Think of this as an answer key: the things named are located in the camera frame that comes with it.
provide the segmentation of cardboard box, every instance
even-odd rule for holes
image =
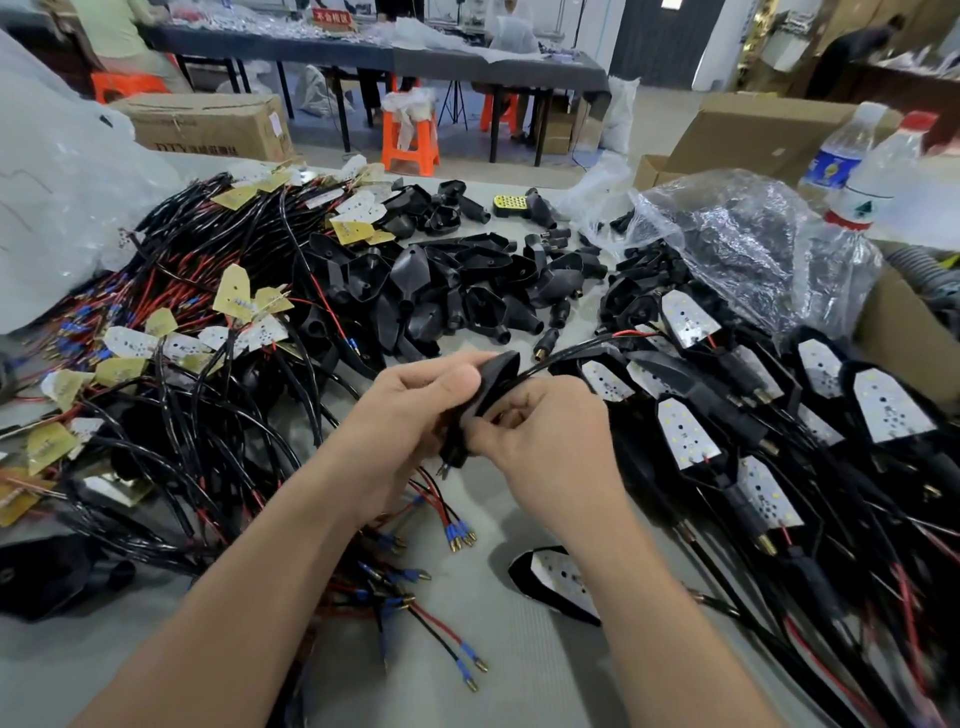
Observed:
[[[854,104],[711,93],[659,172],[677,176],[708,169],[746,169],[795,186],[820,145],[853,115]],[[888,111],[876,141],[902,119]]]
[[[278,96],[145,93],[114,102],[136,140],[160,152],[285,161],[294,155]]]
[[[892,268],[884,267],[868,297],[855,341],[864,357],[960,413],[960,342]]]
[[[596,152],[603,135],[603,122],[589,116],[590,104],[586,99],[577,99],[573,105],[573,132],[570,134],[569,152]]]
[[[643,155],[640,158],[640,166],[636,170],[634,181],[637,191],[642,192],[658,184],[667,184],[686,176],[676,172],[664,172],[663,167],[666,166],[668,159],[670,157],[666,155]]]

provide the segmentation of clear plastic bag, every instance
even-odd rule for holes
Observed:
[[[396,147],[401,151],[410,149],[414,140],[416,124],[433,118],[433,109],[437,103],[432,88],[411,88],[409,91],[388,93],[383,98],[383,110],[389,111],[400,119],[400,136]]]
[[[497,18],[497,32],[490,47],[510,53],[539,53],[540,45],[534,35],[534,24],[522,17],[501,15]]]
[[[7,46],[0,94],[16,103],[0,109],[0,333],[30,323],[105,258],[130,260],[119,229],[182,187],[161,153],[133,140],[130,119],[42,83],[39,69],[23,69],[22,48]]]
[[[694,276],[757,326],[774,335],[799,325],[831,338],[852,335],[882,256],[863,235],[824,222],[783,182],[713,170],[640,200],[646,235],[664,238]]]
[[[649,216],[654,217],[654,210],[632,189],[633,181],[634,170],[627,160],[604,152],[579,182],[557,198],[554,207],[592,245],[622,260],[628,248],[649,245],[662,237],[646,218],[636,214],[622,234],[609,225],[639,207],[649,207]]]

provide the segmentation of stool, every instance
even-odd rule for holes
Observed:
[[[170,93],[170,89],[159,77],[147,73],[128,75],[95,71],[90,74],[90,80],[93,82],[97,101],[101,104],[108,104],[117,98],[136,96],[138,93]],[[108,99],[107,94],[111,92],[112,98]]]
[[[507,110],[503,112],[503,116],[500,117],[500,120],[503,121],[506,119],[510,122],[510,133],[516,134],[519,131],[520,124],[522,123],[521,119],[516,118],[516,106],[519,103],[519,99],[515,93],[509,94],[507,96]],[[493,123],[493,95],[488,93],[484,96],[483,102],[483,113],[480,114],[480,131],[486,133],[490,130],[490,126]]]
[[[390,171],[396,159],[414,161],[420,168],[421,177],[433,177],[433,165],[440,164],[440,145],[437,142],[435,119],[417,122],[411,149],[403,152],[397,148],[400,139],[400,124],[389,111],[383,113],[383,166]]]

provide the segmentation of water bottle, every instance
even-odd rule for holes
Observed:
[[[844,188],[833,198],[824,219],[851,230],[869,228],[900,186],[914,179],[917,162],[924,152],[924,134],[938,115],[910,111],[889,138],[876,145],[853,170]]]
[[[797,189],[824,192],[842,188],[851,172],[873,148],[876,125],[886,110],[882,104],[872,101],[860,104],[852,119],[821,145]]]

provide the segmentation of small black connector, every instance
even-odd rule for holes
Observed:
[[[440,450],[440,459],[444,464],[437,475],[446,478],[451,468],[463,468],[470,453],[464,437],[464,425],[473,417],[482,417],[497,400],[507,394],[510,382],[516,380],[520,372],[519,352],[503,352],[499,356],[481,364],[480,388],[473,397],[459,407],[444,413],[448,422],[446,440]]]
[[[553,353],[553,349],[557,346],[557,339],[559,338],[560,330],[558,328],[547,329],[543,338],[534,344],[534,359],[543,361],[543,359]]]
[[[562,299],[550,306],[550,327],[564,328],[570,318],[570,299]]]

